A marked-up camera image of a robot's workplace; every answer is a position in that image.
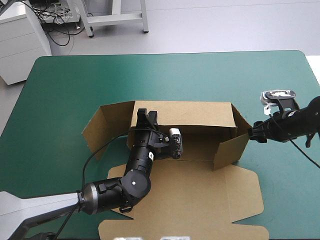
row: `green tabletop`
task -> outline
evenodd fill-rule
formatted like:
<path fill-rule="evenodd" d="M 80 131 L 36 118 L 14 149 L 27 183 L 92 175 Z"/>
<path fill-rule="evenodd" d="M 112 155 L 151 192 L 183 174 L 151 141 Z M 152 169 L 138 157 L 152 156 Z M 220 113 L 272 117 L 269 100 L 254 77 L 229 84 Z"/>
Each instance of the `green tabletop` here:
<path fill-rule="evenodd" d="M 82 130 L 99 105 L 130 100 L 232 102 L 249 123 L 265 120 L 262 91 L 292 89 L 301 107 L 319 85 L 299 51 L 50 56 L 39 58 L 0 138 L 0 190 L 18 197 L 73 192 L 90 154 Z M 125 163 L 122 138 L 88 166 L 87 181 Z M 296 141 L 303 146 L 305 138 Z M 319 139 L 307 150 L 319 159 Z M 320 237 L 320 171 L 290 143 L 249 142 L 238 163 L 259 176 L 264 212 L 240 221 L 265 226 L 270 238 Z M 116 213 L 75 214 L 63 238 L 98 238 Z M 64 218 L 33 228 L 56 232 Z"/>

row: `open cardboard box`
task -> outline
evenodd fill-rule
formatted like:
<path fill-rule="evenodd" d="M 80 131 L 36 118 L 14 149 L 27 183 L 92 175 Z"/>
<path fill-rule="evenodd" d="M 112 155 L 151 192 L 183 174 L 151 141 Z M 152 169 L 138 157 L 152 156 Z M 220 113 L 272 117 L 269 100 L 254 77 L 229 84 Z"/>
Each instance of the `open cardboard box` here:
<path fill-rule="evenodd" d="M 151 191 L 126 214 L 133 219 L 104 220 L 101 240 L 163 236 L 189 236 L 192 240 L 267 240 L 262 226 L 232 222 L 263 212 L 258 176 L 231 165 L 248 142 L 251 126 L 230 102 L 128 101 L 103 105 L 83 131 L 93 152 L 106 141 L 134 128 L 139 108 L 158 112 L 160 131 L 179 128 L 183 153 L 178 160 L 156 160 L 151 171 Z M 133 143 L 129 134 L 127 145 Z M 125 165 L 109 171 L 122 177 Z"/>

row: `white cabinet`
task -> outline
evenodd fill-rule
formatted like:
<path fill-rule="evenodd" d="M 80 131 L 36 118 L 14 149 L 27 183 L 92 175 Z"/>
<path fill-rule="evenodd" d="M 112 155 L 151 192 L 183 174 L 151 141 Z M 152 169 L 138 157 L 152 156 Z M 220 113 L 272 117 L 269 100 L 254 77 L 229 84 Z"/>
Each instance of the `white cabinet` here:
<path fill-rule="evenodd" d="M 35 14 L 16 2 L 0 16 L 1 78 L 8 85 L 26 80 L 41 56 L 51 56 L 49 41 Z"/>

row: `gray floor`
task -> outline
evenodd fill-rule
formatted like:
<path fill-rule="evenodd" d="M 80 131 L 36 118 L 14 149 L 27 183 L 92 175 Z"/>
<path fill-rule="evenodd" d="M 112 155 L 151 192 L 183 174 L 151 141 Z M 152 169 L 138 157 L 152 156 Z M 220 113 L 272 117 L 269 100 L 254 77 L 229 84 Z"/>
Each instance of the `gray floor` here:
<path fill-rule="evenodd" d="M 108 0 L 87 0 L 102 15 Z M 161 54 L 300 50 L 320 55 L 320 0 L 146 0 L 150 32 L 142 24 L 94 28 L 65 47 L 50 43 L 53 55 Z M 122 0 L 122 12 L 140 9 L 139 0 Z M 57 42 L 66 36 L 55 34 Z M 24 83 L 0 79 L 0 134 Z"/>

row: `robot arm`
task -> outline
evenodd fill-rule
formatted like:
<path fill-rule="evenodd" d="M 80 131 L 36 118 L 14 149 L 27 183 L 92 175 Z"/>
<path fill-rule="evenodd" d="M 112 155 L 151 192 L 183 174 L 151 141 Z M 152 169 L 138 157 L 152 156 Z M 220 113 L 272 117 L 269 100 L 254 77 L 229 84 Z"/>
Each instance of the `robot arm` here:
<path fill-rule="evenodd" d="M 182 155 L 182 138 L 179 129 L 171 128 L 169 137 L 160 134 L 157 112 L 141 108 L 137 113 L 134 144 L 123 177 L 115 177 L 85 185 L 83 192 L 18 198 L 0 192 L 0 239 L 21 240 L 29 228 L 83 211 L 89 215 L 119 208 L 130 212 L 150 191 L 150 173 L 155 159 Z M 35 240 L 47 239 L 40 233 Z"/>
<path fill-rule="evenodd" d="M 314 98 L 307 107 L 300 109 L 292 90 L 271 90 L 261 94 L 261 102 L 265 105 L 264 113 L 271 116 L 271 107 L 278 107 L 272 118 L 257 121 L 248 130 L 251 140 L 266 143 L 267 139 L 287 142 L 306 136 L 305 146 L 311 145 L 316 133 L 320 133 L 320 96 Z"/>

